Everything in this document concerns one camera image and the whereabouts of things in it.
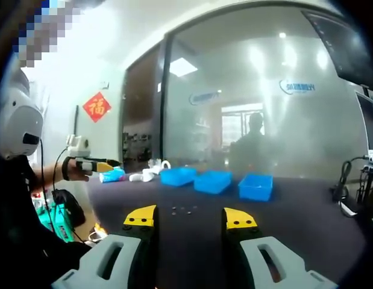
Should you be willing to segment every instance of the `table surface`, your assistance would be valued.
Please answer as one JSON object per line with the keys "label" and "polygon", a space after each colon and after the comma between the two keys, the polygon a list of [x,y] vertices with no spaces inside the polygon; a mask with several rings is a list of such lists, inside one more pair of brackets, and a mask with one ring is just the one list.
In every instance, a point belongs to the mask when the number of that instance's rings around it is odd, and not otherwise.
{"label": "table surface", "polygon": [[365,241],[353,219],[331,202],[330,181],[274,178],[269,202],[239,199],[238,182],[221,195],[199,193],[193,185],[151,182],[89,182],[95,215],[110,234],[121,232],[126,215],[156,204],[160,213],[159,289],[225,288],[221,254],[223,207],[252,215],[265,236],[273,236],[334,282],[348,272]]}

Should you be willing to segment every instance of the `red decoration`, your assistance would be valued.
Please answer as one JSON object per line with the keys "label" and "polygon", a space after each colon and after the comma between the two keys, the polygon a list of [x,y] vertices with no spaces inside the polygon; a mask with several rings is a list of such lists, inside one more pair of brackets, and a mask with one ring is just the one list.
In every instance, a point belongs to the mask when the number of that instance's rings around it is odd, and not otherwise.
{"label": "red decoration", "polygon": [[105,100],[102,93],[98,92],[83,105],[84,110],[94,122],[97,122],[106,112],[111,110],[111,105]]}

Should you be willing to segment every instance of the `person's arm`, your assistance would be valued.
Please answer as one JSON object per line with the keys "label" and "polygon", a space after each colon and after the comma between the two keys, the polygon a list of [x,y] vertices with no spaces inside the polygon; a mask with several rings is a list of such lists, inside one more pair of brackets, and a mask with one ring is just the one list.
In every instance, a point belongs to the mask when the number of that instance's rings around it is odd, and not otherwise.
{"label": "person's arm", "polygon": [[[52,185],[53,181],[55,183],[60,182],[63,179],[63,173],[61,171],[62,163],[58,163],[55,170],[55,179],[54,178],[54,167],[55,164],[46,166],[43,168],[43,178],[44,178],[44,186],[45,188]],[[43,190],[43,182],[42,182],[42,170],[41,169],[34,169],[34,173],[36,175],[36,184],[33,187],[33,193],[39,192]],[[92,175],[92,172],[84,171],[77,168],[77,164],[75,160],[70,160],[67,165],[67,174],[70,181],[89,181],[89,176]]]}

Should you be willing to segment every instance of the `glass wall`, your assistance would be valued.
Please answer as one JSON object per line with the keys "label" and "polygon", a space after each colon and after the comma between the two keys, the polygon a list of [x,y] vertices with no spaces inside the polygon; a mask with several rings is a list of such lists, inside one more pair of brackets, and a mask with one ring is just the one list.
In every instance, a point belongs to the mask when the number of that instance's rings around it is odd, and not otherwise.
{"label": "glass wall", "polygon": [[163,156],[175,166],[337,178],[367,154],[354,89],[299,8],[232,11],[174,36]]}

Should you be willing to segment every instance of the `blue plastic tray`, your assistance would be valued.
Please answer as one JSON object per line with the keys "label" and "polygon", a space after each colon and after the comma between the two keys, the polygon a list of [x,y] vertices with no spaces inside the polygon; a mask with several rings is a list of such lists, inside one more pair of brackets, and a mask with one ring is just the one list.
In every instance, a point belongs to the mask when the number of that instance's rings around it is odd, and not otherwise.
{"label": "blue plastic tray", "polygon": [[271,198],[273,177],[246,175],[239,184],[240,198],[267,202]]}
{"label": "blue plastic tray", "polygon": [[179,187],[194,181],[197,170],[191,167],[177,167],[175,169],[163,170],[160,173],[161,183],[164,185],[174,185]]}
{"label": "blue plastic tray", "polygon": [[232,182],[232,173],[209,170],[194,179],[194,189],[209,194],[219,194]]}

